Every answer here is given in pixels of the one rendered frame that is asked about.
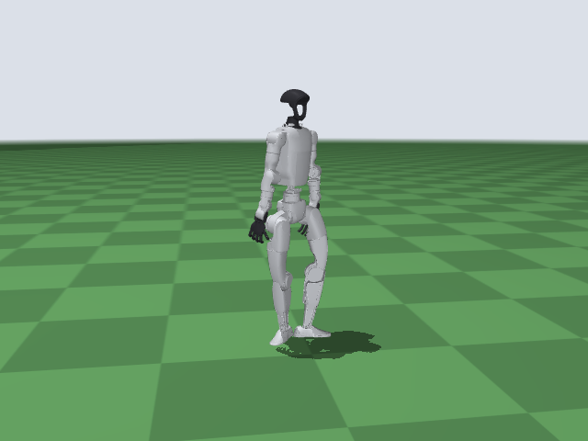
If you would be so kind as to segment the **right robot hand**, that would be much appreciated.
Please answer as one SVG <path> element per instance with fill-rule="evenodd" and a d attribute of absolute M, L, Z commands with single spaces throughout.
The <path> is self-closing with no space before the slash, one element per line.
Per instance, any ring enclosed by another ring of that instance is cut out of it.
<path fill-rule="evenodd" d="M 263 220 L 260 220 L 256 216 L 254 216 L 254 220 L 255 221 L 251 225 L 251 228 L 250 228 L 251 230 L 249 231 L 249 235 L 248 236 L 249 237 L 252 237 L 252 239 L 255 240 L 257 243 L 259 243 L 259 242 L 260 243 L 264 243 L 264 241 L 262 241 L 262 238 L 263 238 L 262 235 L 263 234 L 265 235 L 265 238 L 267 240 L 269 240 L 269 238 L 268 238 L 268 236 L 266 234 L 266 231 L 265 231 L 265 228 L 266 228 L 265 222 L 266 222 L 266 219 L 267 219 L 267 215 L 268 215 L 268 212 L 266 212 Z M 253 233 L 253 235 L 252 235 L 252 233 Z M 259 237 L 259 240 L 258 240 L 258 237 Z"/>

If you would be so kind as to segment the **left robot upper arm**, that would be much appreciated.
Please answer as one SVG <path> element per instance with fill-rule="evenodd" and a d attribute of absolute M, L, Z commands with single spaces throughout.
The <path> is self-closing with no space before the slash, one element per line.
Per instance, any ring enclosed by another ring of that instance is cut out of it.
<path fill-rule="evenodd" d="M 318 135 L 317 132 L 314 130 L 311 130 L 311 136 L 312 136 L 312 149 L 311 149 L 311 164 L 310 164 L 310 171 L 309 171 L 309 177 L 312 179 L 317 178 L 318 176 L 321 175 L 322 173 L 322 169 L 319 165 L 315 164 L 315 160 L 317 157 L 317 141 L 318 141 Z"/>

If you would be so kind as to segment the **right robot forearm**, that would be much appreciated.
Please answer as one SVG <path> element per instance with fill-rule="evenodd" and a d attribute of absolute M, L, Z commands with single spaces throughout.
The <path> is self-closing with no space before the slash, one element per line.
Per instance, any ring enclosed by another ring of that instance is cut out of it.
<path fill-rule="evenodd" d="M 266 212 L 269 212 L 272 208 L 271 200 L 273 193 L 275 192 L 274 186 L 270 186 L 272 180 L 273 173 L 271 171 L 266 171 L 261 182 L 261 200 L 259 201 L 258 209 L 255 213 L 255 216 L 260 220 L 263 220 Z"/>

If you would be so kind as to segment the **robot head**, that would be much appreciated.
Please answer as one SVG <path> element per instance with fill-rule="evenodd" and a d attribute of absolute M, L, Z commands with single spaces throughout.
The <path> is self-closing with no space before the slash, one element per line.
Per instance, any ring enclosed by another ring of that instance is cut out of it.
<path fill-rule="evenodd" d="M 286 91 L 282 97 L 280 98 L 280 102 L 289 103 L 289 106 L 292 107 L 294 116 L 288 117 L 286 124 L 289 123 L 295 124 L 295 126 L 289 126 L 295 129 L 302 129 L 299 125 L 299 120 L 302 121 L 306 117 L 307 111 L 307 103 L 309 102 L 310 97 L 303 91 L 299 89 L 290 89 Z M 302 115 L 299 116 L 297 105 L 302 105 Z M 286 127 L 284 124 L 284 127 Z M 283 127 L 283 126 L 282 126 Z"/>

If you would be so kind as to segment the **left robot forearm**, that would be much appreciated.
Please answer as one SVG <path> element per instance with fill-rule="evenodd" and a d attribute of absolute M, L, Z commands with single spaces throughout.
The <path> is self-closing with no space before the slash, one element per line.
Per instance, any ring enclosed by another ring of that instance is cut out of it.
<path fill-rule="evenodd" d="M 320 183 L 321 183 L 320 177 L 321 176 L 318 176 L 315 179 L 309 178 L 309 180 L 307 181 L 307 184 L 309 186 L 309 192 L 310 192 L 310 195 L 309 195 L 309 199 L 310 199 L 309 206 L 312 206 L 314 208 L 317 207 L 317 204 L 320 203 L 320 200 L 322 198 L 322 196 L 320 194 L 320 192 L 321 192 L 321 190 L 320 190 Z"/>

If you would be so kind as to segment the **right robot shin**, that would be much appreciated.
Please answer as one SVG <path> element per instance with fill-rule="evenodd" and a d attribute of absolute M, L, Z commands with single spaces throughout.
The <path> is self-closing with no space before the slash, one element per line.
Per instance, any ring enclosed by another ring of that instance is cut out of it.
<path fill-rule="evenodd" d="M 279 283 L 274 282 L 272 287 L 274 307 L 277 312 L 279 330 L 288 330 L 288 311 L 291 301 L 291 288 L 281 289 Z M 281 327 L 280 327 L 281 326 Z"/>

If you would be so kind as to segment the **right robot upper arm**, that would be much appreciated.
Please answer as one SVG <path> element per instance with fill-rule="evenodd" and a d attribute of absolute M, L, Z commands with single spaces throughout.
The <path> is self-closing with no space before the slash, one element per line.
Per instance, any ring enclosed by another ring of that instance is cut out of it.
<path fill-rule="evenodd" d="M 286 143 L 287 132 L 284 130 L 270 131 L 266 136 L 266 159 L 265 159 L 265 171 L 271 171 L 273 173 L 273 185 L 276 185 L 281 180 L 280 173 L 276 170 L 277 163 L 279 161 L 279 155 L 281 148 Z"/>

